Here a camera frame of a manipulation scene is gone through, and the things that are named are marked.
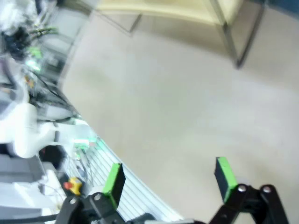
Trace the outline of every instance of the gray floor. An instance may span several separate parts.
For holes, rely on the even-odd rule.
[[[250,24],[248,9],[236,23],[238,40]],[[299,21],[267,9],[236,70],[215,28],[145,16],[130,37],[93,15],[63,91],[183,216],[207,222],[217,211],[215,157],[226,156],[242,182],[274,184],[290,223],[298,223],[298,37]]]

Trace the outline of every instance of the floor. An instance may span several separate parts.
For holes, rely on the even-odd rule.
[[[236,22],[237,42],[251,6]],[[118,17],[131,23],[132,16]],[[299,221],[299,21],[267,9],[241,70],[214,27],[142,18],[128,36],[94,14],[63,92],[114,152],[166,203],[208,222],[221,197],[216,156],[237,179],[274,184]],[[237,223],[253,223],[242,217]]]

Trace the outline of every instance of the metal grating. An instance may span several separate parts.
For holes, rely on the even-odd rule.
[[[88,194],[93,186],[105,184],[113,163],[121,162],[121,160],[100,138],[97,139],[95,146],[89,147],[86,157],[89,162],[84,162],[88,173],[84,193]],[[76,162],[70,157],[66,159],[64,169],[68,176],[79,176]],[[126,182],[122,191],[118,212],[125,221],[136,218],[146,212],[152,214],[157,220],[165,222],[183,219],[142,183],[125,164],[123,164],[123,170]]]

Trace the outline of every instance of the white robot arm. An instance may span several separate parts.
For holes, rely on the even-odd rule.
[[[5,75],[11,80],[11,91],[14,93],[10,93],[13,100],[4,104],[7,106],[0,110],[0,143],[8,144],[11,153],[30,158],[48,145],[61,145],[68,154],[72,154],[75,139],[94,136],[90,126],[85,124],[38,122],[37,109],[28,102],[25,79],[10,74],[4,59],[0,60],[0,64]]]

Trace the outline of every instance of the metal table leg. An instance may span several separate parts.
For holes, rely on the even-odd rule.
[[[227,49],[233,59],[233,62],[234,64],[236,65],[236,67],[239,69],[248,53],[249,53],[249,50],[251,48],[251,45],[252,45],[252,42],[256,36],[256,32],[258,30],[258,27],[260,25],[260,22],[262,20],[262,17],[263,17],[263,14],[264,14],[264,10],[265,10],[265,6],[266,6],[266,0],[264,0],[261,4],[260,4],[260,8],[259,8],[259,11],[258,11],[258,14],[256,16],[256,19],[255,19],[255,22],[254,22],[254,25],[253,25],[253,28],[251,30],[251,33],[246,41],[246,45],[245,45],[245,48],[244,50],[242,51],[241,53],[241,56],[239,57],[238,56],[238,53],[237,53],[237,50],[236,50],[236,47],[235,47],[235,43],[234,43],[234,40],[233,40],[233,37],[232,37],[232,34],[231,34],[231,25],[229,25],[225,19],[225,16],[224,16],[224,13],[221,9],[221,6],[219,4],[219,1],[218,0],[211,0],[211,3],[212,3],[212,6],[218,16],[218,19],[220,21],[220,24],[221,25],[221,30],[223,31],[224,33],[224,41],[226,42],[226,46],[227,46]]]
[[[138,25],[138,23],[139,23],[139,21],[140,21],[140,19],[141,19],[141,17],[142,17],[142,14],[139,14],[139,15],[136,17],[135,21],[133,22],[131,28],[130,28],[129,30],[127,30],[127,29],[124,28],[122,25],[120,25],[119,23],[117,23],[116,21],[114,21],[113,19],[111,19],[109,16],[107,16],[107,15],[105,15],[105,14],[102,14],[102,13],[100,13],[100,15],[103,16],[103,17],[105,17],[105,19],[107,19],[107,21],[108,21],[109,23],[111,23],[112,25],[116,26],[116,28],[117,28],[119,31],[121,31],[121,32],[123,32],[123,33],[125,33],[125,34],[129,34],[129,35],[131,35],[131,34],[133,33],[133,31],[134,31],[135,28],[137,27],[137,25]]]

